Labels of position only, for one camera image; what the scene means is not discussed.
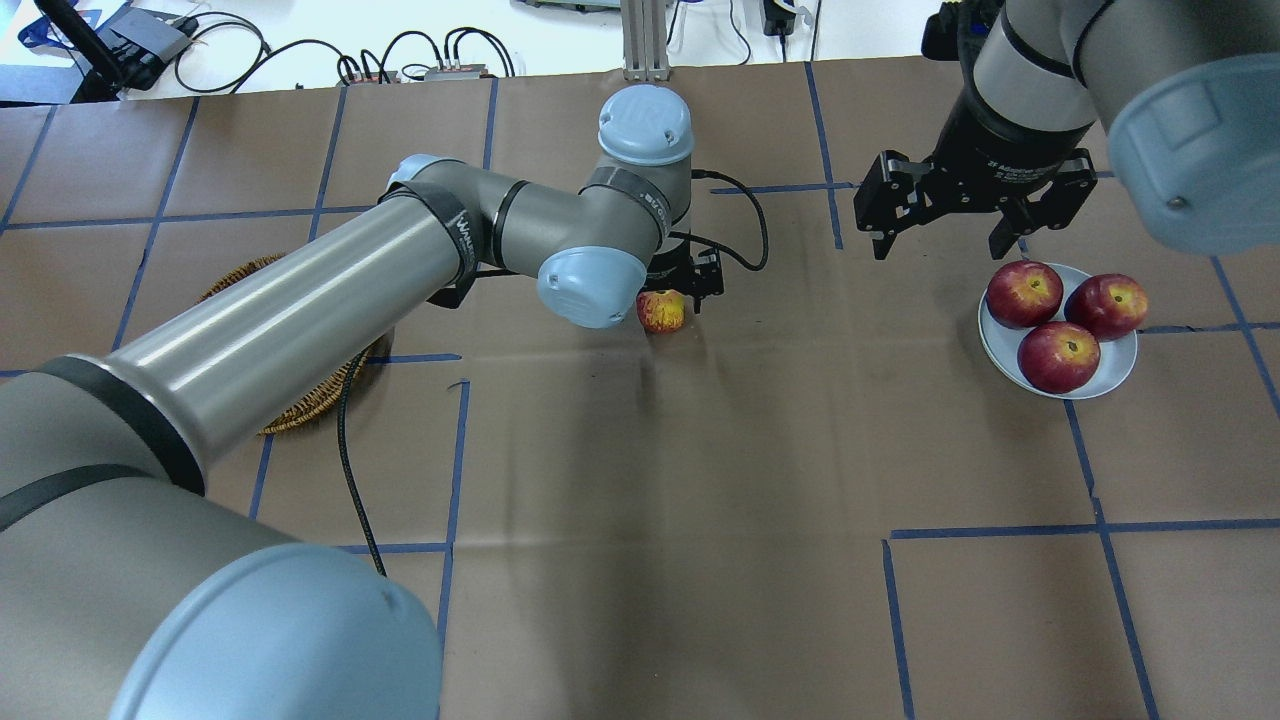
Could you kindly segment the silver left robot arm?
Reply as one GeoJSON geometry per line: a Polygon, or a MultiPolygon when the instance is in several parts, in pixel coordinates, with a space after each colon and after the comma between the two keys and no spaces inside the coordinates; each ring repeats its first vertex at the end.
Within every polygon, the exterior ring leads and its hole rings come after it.
{"type": "Polygon", "coordinates": [[[367,211],[104,357],[3,386],[5,719],[434,719],[424,603],[343,550],[214,502],[209,468],[424,304],[490,265],[576,325],[622,322],[673,252],[692,117],[604,101],[562,192],[412,155],[367,211]]]}

